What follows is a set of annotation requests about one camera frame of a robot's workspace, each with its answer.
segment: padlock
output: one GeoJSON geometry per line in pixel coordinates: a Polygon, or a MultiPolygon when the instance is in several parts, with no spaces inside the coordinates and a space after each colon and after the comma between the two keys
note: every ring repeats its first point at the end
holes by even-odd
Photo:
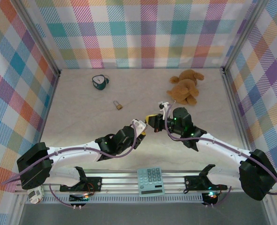
{"type": "Polygon", "coordinates": [[[120,103],[118,103],[118,101],[114,101],[114,104],[115,104],[115,107],[116,107],[118,110],[120,110],[120,109],[123,108],[123,106],[122,106],[120,103]]]}

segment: brown teddy bear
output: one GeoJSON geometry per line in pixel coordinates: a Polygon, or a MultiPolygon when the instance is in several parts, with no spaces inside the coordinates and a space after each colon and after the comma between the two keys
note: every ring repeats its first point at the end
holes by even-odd
{"type": "Polygon", "coordinates": [[[185,70],[179,77],[173,76],[170,78],[170,83],[177,83],[177,85],[167,93],[180,104],[196,105],[197,100],[194,97],[199,95],[196,88],[197,80],[203,81],[203,79],[204,75],[201,73],[197,73],[192,69],[185,70]]]}

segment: teal alarm clock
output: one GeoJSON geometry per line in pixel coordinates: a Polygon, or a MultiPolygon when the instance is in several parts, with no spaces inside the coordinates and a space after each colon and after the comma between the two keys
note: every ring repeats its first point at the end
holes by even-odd
{"type": "Polygon", "coordinates": [[[92,83],[96,89],[103,90],[106,87],[106,84],[109,83],[109,79],[100,74],[92,78],[92,83]]]}

